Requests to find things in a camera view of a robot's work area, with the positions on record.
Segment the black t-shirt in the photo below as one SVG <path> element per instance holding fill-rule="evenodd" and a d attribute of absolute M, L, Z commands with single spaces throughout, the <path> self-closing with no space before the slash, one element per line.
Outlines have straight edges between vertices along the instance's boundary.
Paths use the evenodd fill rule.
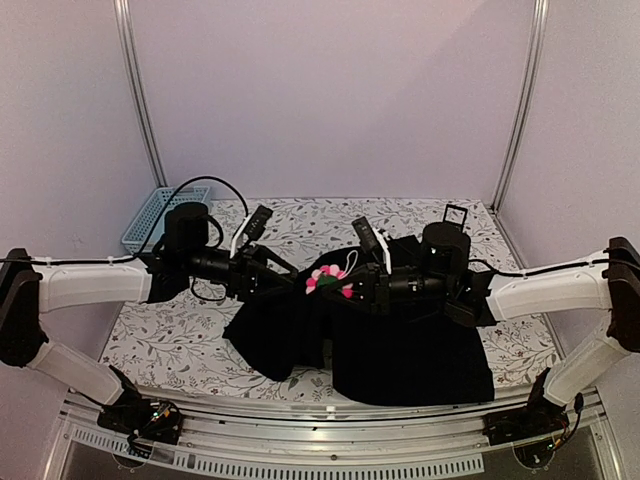
<path fill-rule="evenodd" d="M 225 328 L 224 339 L 251 368 L 285 381 L 297 367 L 324 368 L 329 345 L 333 388 L 350 400 L 422 407 L 494 399 L 479 332 L 447 316 L 443 302 L 398 302 L 387 315 L 370 315 L 321 290 L 307 295 L 317 259 L 298 273 L 292 291 L 243 303 Z"/>

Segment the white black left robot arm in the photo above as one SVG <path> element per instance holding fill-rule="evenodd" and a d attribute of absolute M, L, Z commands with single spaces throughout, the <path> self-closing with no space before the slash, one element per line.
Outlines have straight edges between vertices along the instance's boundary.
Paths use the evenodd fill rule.
<path fill-rule="evenodd" d="M 89 260 L 35 258 L 16 248 L 1 267 L 1 361 L 44 373 L 100 408 L 98 424 L 126 435 L 129 447 L 147 454 L 154 442 L 177 444 L 183 415 L 170 400 L 144 397 L 119 369 L 51 340 L 43 313 L 89 304 L 164 303 L 195 279 L 220 285 L 241 302 L 292 289 L 297 269 L 258 244 L 271 218 L 259 206 L 247 216 L 230 249 L 209 243 L 218 222 L 203 203 L 177 205 L 164 217 L 164 232 L 149 252 Z"/>

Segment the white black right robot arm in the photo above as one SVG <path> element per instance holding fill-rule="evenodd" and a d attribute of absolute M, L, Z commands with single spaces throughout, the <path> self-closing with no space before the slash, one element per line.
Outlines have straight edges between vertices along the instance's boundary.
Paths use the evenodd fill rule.
<path fill-rule="evenodd" d="M 487 414 L 483 433 L 491 445 L 563 433 L 544 447 L 554 452 L 575 434 L 565 408 L 583 409 L 581 391 L 611 366 L 639 350 L 639 254 L 624 237 L 606 249 L 537 270 L 470 269 L 471 239 L 461 224 L 443 220 L 424 227 L 415 264 L 395 266 L 388 240 L 366 218 L 352 223 L 371 262 L 318 283 L 324 297 L 369 314 L 394 303 L 429 300 L 454 322 L 493 326 L 530 314 L 600 309 L 609 316 L 564 360 L 537 378 L 525 406 Z"/>

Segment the pink flower plush brooch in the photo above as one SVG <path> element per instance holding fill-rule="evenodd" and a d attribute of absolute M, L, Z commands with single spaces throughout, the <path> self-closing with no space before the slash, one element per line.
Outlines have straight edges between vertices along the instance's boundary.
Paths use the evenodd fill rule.
<path fill-rule="evenodd" d="M 305 279 L 305 293 L 321 290 L 323 287 L 347 278 L 358 265 L 357 249 L 342 249 L 328 252 L 310 267 Z"/>

